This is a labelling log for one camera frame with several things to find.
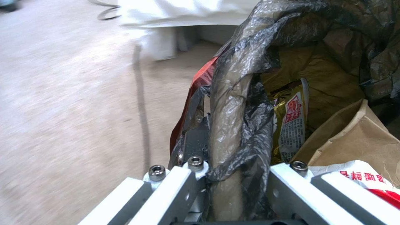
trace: screw head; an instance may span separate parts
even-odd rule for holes
[[[192,156],[188,159],[188,168],[193,172],[200,171],[204,168],[203,157]]]
[[[165,178],[165,167],[162,165],[154,165],[149,169],[149,178],[152,181],[160,181]]]
[[[308,166],[302,161],[293,161],[291,162],[290,167],[300,174],[300,176],[304,177],[307,174]]]

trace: white cloth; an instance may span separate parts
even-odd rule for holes
[[[259,0],[119,0],[123,26],[240,25]]]

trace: snack wrapper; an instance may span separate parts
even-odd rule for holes
[[[274,102],[274,147],[271,164],[289,162],[304,144],[308,114],[308,83],[295,80],[270,93]]]

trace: concrete floor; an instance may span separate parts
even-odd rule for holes
[[[132,42],[85,0],[20,4],[0,12],[0,224],[76,224],[145,173]],[[218,48],[142,67],[150,164],[167,165],[192,78]]]

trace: brown paper bag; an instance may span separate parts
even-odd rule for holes
[[[389,133],[367,103],[360,100],[331,116],[307,139],[292,161],[328,166],[358,159],[369,163],[398,187],[400,141]]]

